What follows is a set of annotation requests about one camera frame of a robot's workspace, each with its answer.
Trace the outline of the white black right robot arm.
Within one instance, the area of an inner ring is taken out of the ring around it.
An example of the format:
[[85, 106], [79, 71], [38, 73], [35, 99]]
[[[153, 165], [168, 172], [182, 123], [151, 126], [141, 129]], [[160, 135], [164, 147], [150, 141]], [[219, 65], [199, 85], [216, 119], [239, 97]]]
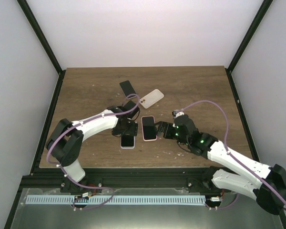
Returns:
[[162, 133], [164, 138], [173, 139], [190, 153], [232, 171], [216, 169], [205, 177], [202, 180], [205, 191], [228, 189], [250, 197], [270, 214], [286, 211], [286, 170], [282, 166], [262, 164], [234, 151], [213, 135], [199, 131], [183, 112], [176, 114], [172, 123], [157, 122], [154, 126], [156, 133]]

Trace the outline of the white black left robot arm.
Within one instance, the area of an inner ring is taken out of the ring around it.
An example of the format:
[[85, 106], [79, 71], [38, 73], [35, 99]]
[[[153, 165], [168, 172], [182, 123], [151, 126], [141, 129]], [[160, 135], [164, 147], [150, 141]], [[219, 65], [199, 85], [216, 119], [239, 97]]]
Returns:
[[138, 125], [133, 117], [139, 111], [138, 104], [128, 101], [125, 105], [108, 107], [99, 114], [82, 120], [60, 120], [45, 145], [48, 150], [47, 162], [52, 164], [50, 156], [53, 156], [57, 161], [55, 164], [71, 179], [71, 187], [78, 193], [84, 192], [88, 181], [78, 160], [82, 143], [109, 129], [113, 136], [137, 136]]

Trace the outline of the cream phone case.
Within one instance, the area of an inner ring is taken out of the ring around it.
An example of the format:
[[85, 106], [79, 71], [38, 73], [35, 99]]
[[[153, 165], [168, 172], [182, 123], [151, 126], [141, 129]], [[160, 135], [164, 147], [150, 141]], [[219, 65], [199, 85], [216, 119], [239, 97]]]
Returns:
[[140, 105], [143, 108], [148, 109], [149, 107], [151, 107], [152, 105], [154, 105], [163, 98], [164, 94], [160, 90], [154, 89], [153, 91], [151, 91], [150, 93], [148, 93], [147, 95], [145, 95], [140, 99]]

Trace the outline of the silver-edged black smartphone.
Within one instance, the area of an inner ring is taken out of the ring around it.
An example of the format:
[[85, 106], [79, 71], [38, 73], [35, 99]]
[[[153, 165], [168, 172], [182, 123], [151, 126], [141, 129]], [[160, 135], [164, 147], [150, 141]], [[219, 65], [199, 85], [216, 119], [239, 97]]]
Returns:
[[125, 97], [128, 97], [128, 99], [135, 97], [133, 94], [136, 94], [136, 91], [129, 80], [120, 82], [119, 85]]

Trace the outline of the black right side rail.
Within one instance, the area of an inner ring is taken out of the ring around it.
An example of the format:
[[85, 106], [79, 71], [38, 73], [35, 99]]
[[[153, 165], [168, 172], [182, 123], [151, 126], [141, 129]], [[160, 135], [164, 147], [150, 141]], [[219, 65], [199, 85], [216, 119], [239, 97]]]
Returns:
[[238, 95], [238, 92], [237, 92], [237, 89], [236, 89], [236, 86], [235, 86], [235, 83], [232, 77], [232, 72], [228, 70], [227, 68], [225, 68], [225, 72], [226, 72], [226, 75], [227, 75], [227, 78], [228, 78], [228, 81], [229, 81], [229, 84], [232, 90], [232, 94], [235, 100], [235, 104], [238, 109], [238, 113], [239, 113], [239, 116], [240, 116], [240, 119], [243, 125], [243, 129], [244, 129], [247, 143], [248, 143], [248, 146], [251, 152], [251, 156], [254, 161], [260, 162], [256, 147], [255, 147], [255, 144], [254, 144], [254, 141], [253, 141], [246, 117], [245, 117], [245, 113], [244, 113], [244, 110], [243, 110], [243, 107], [242, 107], [242, 104], [241, 104], [241, 101], [240, 101], [240, 98], [239, 98], [239, 95]]

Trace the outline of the black left side rail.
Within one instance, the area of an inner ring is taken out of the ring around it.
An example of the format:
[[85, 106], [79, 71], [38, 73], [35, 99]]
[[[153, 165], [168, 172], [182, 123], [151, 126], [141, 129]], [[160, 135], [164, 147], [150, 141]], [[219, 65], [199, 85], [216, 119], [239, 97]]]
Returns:
[[50, 107], [49, 107], [47, 115], [46, 115], [46, 119], [45, 119], [45, 123], [44, 123], [43, 129], [42, 129], [41, 137], [39, 139], [37, 150], [36, 150], [36, 153], [34, 156], [34, 160], [33, 160], [33, 163], [32, 163], [31, 169], [30, 169], [30, 173], [29, 173], [30, 176], [33, 176], [35, 170], [37, 168], [39, 168], [41, 157], [42, 157], [43, 150], [44, 150], [44, 147], [46, 144], [48, 132], [49, 132], [49, 129], [51, 126], [51, 121], [52, 121], [52, 118], [54, 115], [55, 107], [56, 107], [56, 104], [58, 101], [58, 97], [59, 97], [59, 94], [61, 91], [61, 87], [63, 84], [63, 79], [65, 77], [65, 74], [66, 74], [66, 70], [63, 70], [59, 74], [59, 77], [58, 77], [58, 80], [57, 80], [57, 83], [56, 83], [56, 86], [54, 89], [54, 93], [53, 93], [53, 96], [51, 99]]

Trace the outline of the black front frame rail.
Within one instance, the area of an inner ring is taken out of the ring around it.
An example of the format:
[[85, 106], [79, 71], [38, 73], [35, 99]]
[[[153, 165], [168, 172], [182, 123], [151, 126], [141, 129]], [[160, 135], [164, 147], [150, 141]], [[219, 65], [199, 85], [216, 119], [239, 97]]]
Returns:
[[[119, 188], [185, 188], [190, 193], [217, 194], [221, 190], [211, 185], [210, 171], [215, 167], [180, 168], [87, 168], [82, 185]], [[56, 168], [38, 168], [23, 176], [20, 188], [60, 188], [64, 192], [79, 193], [63, 172]]]

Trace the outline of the black frame post left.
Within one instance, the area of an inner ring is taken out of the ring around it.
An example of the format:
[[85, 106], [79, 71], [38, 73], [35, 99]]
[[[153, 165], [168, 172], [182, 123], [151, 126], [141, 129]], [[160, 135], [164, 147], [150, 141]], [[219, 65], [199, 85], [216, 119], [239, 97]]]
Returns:
[[52, 63], [54, 69], [58, 74], [62, 73], [62, 68], [47, 41], [46, 36], [44, 35], [36, 17], [33, 14], [28, 2], [26, 0], [17, 0], [18, 5], [20, 6], [22, 12], [24, 13], [26, 19], [28, 20], [30, 26], [32, 27], [33, 31], [35, 32], [39, 42], [41, 43], [43, 49], [45, 50], [47, 56], [49, 57], [50, 62]]

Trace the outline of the black frame post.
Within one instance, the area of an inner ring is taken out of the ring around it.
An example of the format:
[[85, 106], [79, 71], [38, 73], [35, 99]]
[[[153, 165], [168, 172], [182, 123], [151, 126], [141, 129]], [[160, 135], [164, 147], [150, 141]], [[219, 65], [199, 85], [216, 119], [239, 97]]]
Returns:
[[240, 61], [243, 53], [245, 52], [247, 46], [249, 45], [253, 35], [255, 34], [256, 30], [258, 29], [260, 23], [262, 22], [264, 16], [266, 15], [268, 9], [270, 8], [273, 0], [264, 0], [260, 5], [256, 15], [254, 16], [245, 36], [243, 37], [235, 55], [233, 56], [227, 70], [232, 72], [238, 62]]
[[41, 43], [43, 49], [45, 50], [47, 56], [49, 57], [50, 62], [52, 63], [54, 69], [58, 74], [62, 73], [62, 68], [47, 41], [46, 36], [44, 35], [36, 17], [33, 14], [28, 2], [26, 0], [17, 0], [18, 5], [20, 6], [22, 12], [24, 13], [26, 19], [28, 20], [30, 26], [32, 27], [33, 31], [35, 32], [39, 42]]

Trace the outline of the black frame post right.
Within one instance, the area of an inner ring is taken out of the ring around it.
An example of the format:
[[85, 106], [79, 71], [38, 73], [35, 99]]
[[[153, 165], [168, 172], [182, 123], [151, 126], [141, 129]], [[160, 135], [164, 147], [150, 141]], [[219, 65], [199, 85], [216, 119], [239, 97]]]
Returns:
[[256, 15], [254, 16], [245, 36], [243, 37], [235, 55], [233, 56], [227, 70], [232, 72], [238, 62], [240, 61], [243, 53], [245, 52], [247, 46], [249, 45], [253, 35], [255, 34], [256, 30], [258, 29], [260, 23], [262, 22], [264, 16], [266, 15], [268, 9], [270, 8], [273, 0], [264, 0], [260, 5]]

